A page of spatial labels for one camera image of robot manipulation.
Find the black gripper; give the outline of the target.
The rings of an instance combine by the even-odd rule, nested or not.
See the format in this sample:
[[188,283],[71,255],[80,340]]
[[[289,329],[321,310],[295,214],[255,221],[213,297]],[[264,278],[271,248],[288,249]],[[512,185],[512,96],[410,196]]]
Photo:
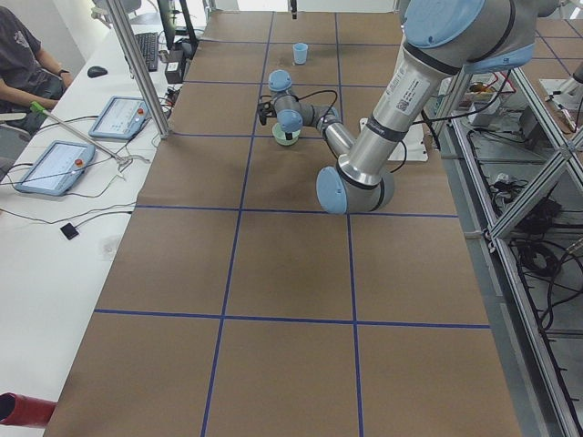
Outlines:
[[[260,102],[257,105],[257,116],[262,126],[267,125],[269,118],[276,117],[276,110],[272,102]],[[286,139],[292,140],[292,133],[286,133]]]

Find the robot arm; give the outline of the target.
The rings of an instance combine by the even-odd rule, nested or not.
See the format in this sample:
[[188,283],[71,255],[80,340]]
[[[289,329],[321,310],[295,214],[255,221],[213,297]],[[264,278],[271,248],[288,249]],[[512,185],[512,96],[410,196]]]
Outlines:
[[320,170],[317,198],[331,214],[375,211],[394,193],[386,163],[441,82],[462,70],[489,73],[526,64],[534,54],[539,1],[412,1],[404,12],[403,58],[353,137],[329,106],[303,103],[285,70],[269,76],[261,123],[274,117],[286,135],[314,127],[337,157]]

